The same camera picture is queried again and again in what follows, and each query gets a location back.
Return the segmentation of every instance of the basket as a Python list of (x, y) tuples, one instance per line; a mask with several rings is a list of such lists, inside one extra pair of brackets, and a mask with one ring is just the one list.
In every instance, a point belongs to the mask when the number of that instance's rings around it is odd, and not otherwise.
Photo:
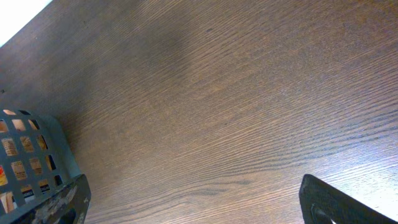
[(31, 111), (0, 110), (0, 215), (81, 174), (59, 122)]

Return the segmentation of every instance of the wood grain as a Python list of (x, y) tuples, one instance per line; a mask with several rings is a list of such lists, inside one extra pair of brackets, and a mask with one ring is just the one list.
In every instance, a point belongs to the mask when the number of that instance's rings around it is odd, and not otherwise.
[(53, 1), (1, 106), (56, 116), (87, 223), (302, 223), (313, 174), (398, 220), (395, 1)]

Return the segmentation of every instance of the basket hole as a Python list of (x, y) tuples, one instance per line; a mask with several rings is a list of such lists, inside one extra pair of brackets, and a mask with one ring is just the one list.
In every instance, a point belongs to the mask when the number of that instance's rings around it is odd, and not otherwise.
[(56, 184), (57, 186), (59, 186), (59, 185), (62, 184), (62, 179), (61, 179), (61, 176), (60, 176), (60, 175), (56, 175), (56, 176), (54, 177), (54, 180), (55, 180), (55, 184)]
[(6, 150), (7, 156), (16, 156), (18, 155), (17, 147), (15, 147), (15, 143), (11, 138), (2, 139), (1, 143)]
[(7, 124), (4, 120), (0, 120), (0, 133), (8, 132)]
[(8, 180), (6, 177), (6, 173), (4, 172), (4, 169), (2, 166), (0, 166), (0, 186), (8, 184)]
[(52, 156), (46, 156), (45, 161), (47, 163), (47, 166), (49, 167), (49, 170), (55, 170), (57, 168), (55, 166), (54, 160), (52, 159)]
[(13, 211), (17, 207), (11, 191), (0, 194), (0, 199), (6, 213)]
[(37, 142), (42, 150), (49, 149), (47, 147), (47, 143), (45, 142), (43, 135), (37, 136)]
[(3, 110), (3, 112), (5, 112), (5, 114), (7, 114), (7, 115), (17, 115), (15, 112), (13, 112), (11, 110)]
[(30, 113), (28, 111), (19, 110), (19, 112), (21, 112), (21, 114), (23, 114), (23, 115), (30, 115)]
[(76, 210), (71, 208), (67, 213), (62, 215), (59, 224), (72, 224), (76, 219)]
[(17, 129), (17, 131), (25, 131), (25, 125), (22, 122), (21, 119), (13, 119), (12, 123), (14, 124), (15, 129)]
[(36, 120), (28, 120), (30, 126), (32, 127), (33, 130), (39, 130), (39, 124), (37, 123)]
[(27, 178), (25, 167), (22, 161), (15, 161), (11, 163), (12, 170), (14, 171), (17, 180), (24, 180)]
[(35, 199), (35, 194), (33, 193), (32, 186), (30, 186), (30, 184), (26, 185), (25, 187), (21, 187), (21, 192), (26, 203)]
[(32, 170), (34, 171), (35, 175), (43, 174), (42, 165), (38, 158), (29, 159), (29, 163), (30, 163), (30, 166), (32, 167)]
[(30, 138), (27, 136), (22, 136), (19, 138), (21, 140), (22, 146), (25, 149), (25, 152), (33, 152), (34, 148), (33, 148), (33, 144), (30, 141)]
[(42, 193), (48, 192), (50, 190), (49, 181), (47, 179), (40, 180), (38, 184)]

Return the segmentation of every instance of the gray basket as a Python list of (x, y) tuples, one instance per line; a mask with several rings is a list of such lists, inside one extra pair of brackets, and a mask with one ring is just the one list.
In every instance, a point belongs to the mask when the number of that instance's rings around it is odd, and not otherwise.
[(55, 118), (12, 109), (0, 110), (0, 166), (0, 215), (81, 173)]

